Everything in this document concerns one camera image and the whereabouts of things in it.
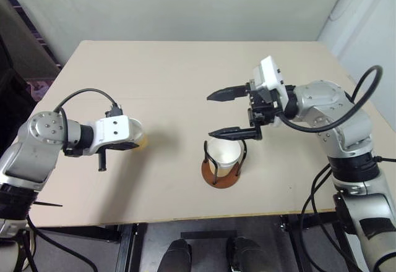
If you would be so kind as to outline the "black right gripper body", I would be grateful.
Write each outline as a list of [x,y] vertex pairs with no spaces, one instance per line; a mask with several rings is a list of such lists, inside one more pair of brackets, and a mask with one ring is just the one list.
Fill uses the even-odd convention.
[[275,123],[275,116],[280,112],[277,90],[258,89],[253,81],[248,84],[249,109],[248,118],[253,130],[252,139],[262,140],[261,127]]

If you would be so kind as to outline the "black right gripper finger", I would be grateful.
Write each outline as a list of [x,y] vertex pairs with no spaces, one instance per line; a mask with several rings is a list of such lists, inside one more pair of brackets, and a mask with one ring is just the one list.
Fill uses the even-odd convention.
[[227,127],[209,132],[209,136],[231,141],[248,140],[256,139],[257,131],[255,128],[241,129],[240,127]]
[[236,98],[245,97],[247,93],[248,87],[246,85],[227,87],[213,92],[207,97],[207,100],[220,102],[233,101]]

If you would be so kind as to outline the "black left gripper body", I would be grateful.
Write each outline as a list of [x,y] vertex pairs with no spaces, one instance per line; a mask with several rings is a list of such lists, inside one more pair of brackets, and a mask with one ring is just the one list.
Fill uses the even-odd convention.
[[106,148],[109,150],[118,150],[118,151],[132,150],[138,147],[139,145],[136,143],[112,143],[106,146]]

